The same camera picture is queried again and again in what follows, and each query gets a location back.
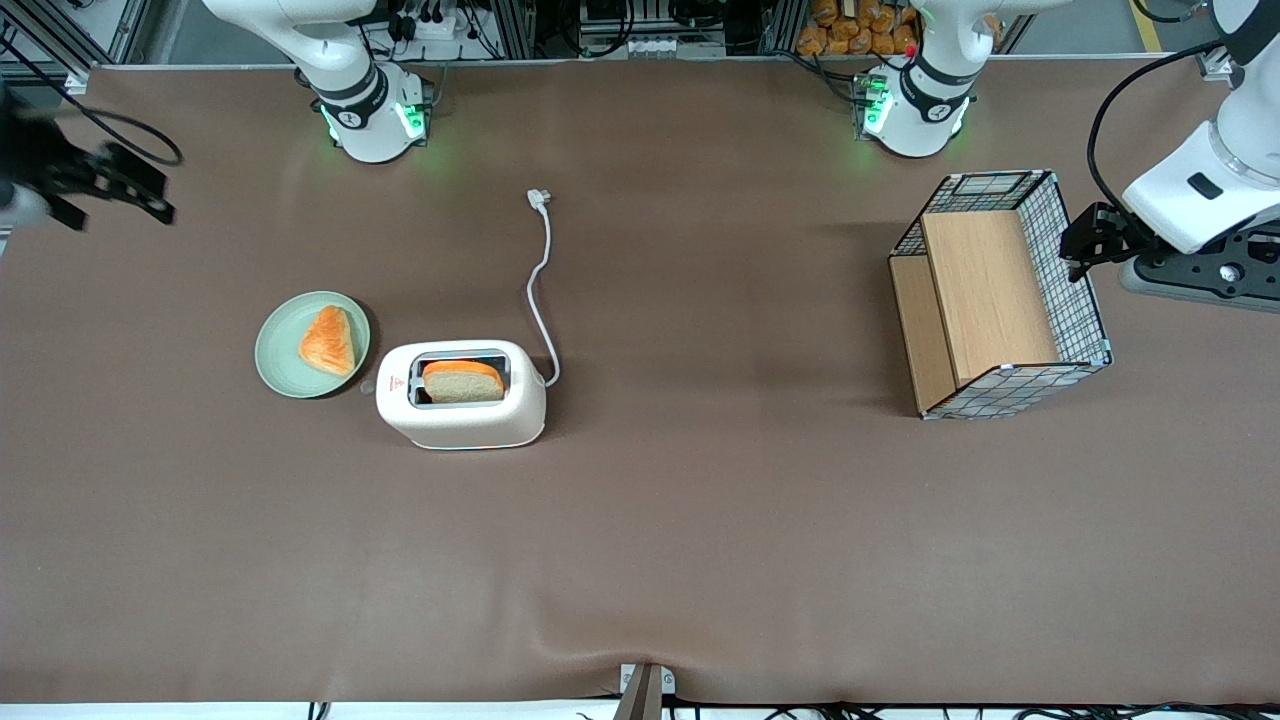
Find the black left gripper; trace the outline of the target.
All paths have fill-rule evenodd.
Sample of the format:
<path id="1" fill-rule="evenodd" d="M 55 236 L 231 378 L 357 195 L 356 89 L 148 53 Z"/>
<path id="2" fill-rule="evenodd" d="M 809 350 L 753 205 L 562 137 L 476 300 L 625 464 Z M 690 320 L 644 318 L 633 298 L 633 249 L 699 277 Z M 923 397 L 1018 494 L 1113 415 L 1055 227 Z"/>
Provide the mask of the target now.
<path id="1" fill-rule="evenodd" d="M 1093 265 L 1120 264 L 1160 250 L 1160 237 L 1143 220 L 1108 202 L 1094 202 L 1091 220 L 1074 220 L 1060 236 L 1070 283 L 1084 279 Z"/>

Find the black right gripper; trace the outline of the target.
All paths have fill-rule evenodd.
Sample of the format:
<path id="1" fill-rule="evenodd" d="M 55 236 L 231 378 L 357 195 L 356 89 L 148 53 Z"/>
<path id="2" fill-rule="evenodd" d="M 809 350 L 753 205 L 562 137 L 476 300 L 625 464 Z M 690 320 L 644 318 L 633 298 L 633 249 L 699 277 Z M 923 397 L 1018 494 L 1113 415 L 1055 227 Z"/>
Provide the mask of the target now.
<path id="1" fill-rule="evenodd" d="M 166 199 L 166 176 L 157 168 L 120 143 L 105 143 L 97 151 L 96 181 L 90 154 L 10 90 L 1 100 L 1 187 L 4 201 L 15 201 L 20 190 L 46 199 L 47 215 L 76 232 L 84 232 L 88 215 L 64 197 L 100 195 L 164 225 L 177 214 Z"/>

